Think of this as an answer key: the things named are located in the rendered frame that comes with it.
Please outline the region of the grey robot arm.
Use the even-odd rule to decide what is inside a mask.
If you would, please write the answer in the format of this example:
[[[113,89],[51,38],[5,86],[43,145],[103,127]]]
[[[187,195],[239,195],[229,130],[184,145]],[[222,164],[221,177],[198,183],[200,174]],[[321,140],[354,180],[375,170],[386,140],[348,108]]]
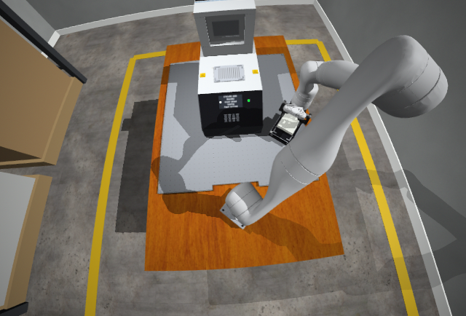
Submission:
[[[250,182],[227,194],[225,203],[242,225],[255,223],[324,174],[347,128],[370,103],[391,116],[411,118],[434,109],[448,89],[441,68],[417,40],[406,35],[379,45],[360,65],[345,60],[307,61],[291,104],[283,110],[303,120],[319,83],[338,92],[277,154],[265,197]]]

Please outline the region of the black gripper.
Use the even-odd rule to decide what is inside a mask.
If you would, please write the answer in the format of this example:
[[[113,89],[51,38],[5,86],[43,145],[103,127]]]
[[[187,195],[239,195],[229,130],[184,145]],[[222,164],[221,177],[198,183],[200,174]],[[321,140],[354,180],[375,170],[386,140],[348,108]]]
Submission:
[[[283,118],[284,114],[288,114],[287,112],[285,112],[285,111],[283,110],[283,107],[284,107],[284,105],[286,105],[286,104],[288,104],[288,103],[286,103],[286,100],[284,100],[283,103],[282,103],[282,105],[281,105],[280,108],[279,108],[279,111],[282,112],[282,114],[281,114],[281,117],[282,117],[282,118]],[[306,114],[306,110],[304,110],[304,112],[305,112],[305,114]],[[306,114],[306,117],[305,117],[305,118],[306,118],[306,121],[305,121],[305,119],[304,119],[304,120],[301,120],[301,119],[298,119],[298,118],[297,118],[297,119],[299,120],[299,123],[298,123],[297,126],[301,126],[302,123],[304,123],[304,124],[306,125],[306,124],[308,123],[308,121],[309,121],[311,115],[312,115],[312,114]]]

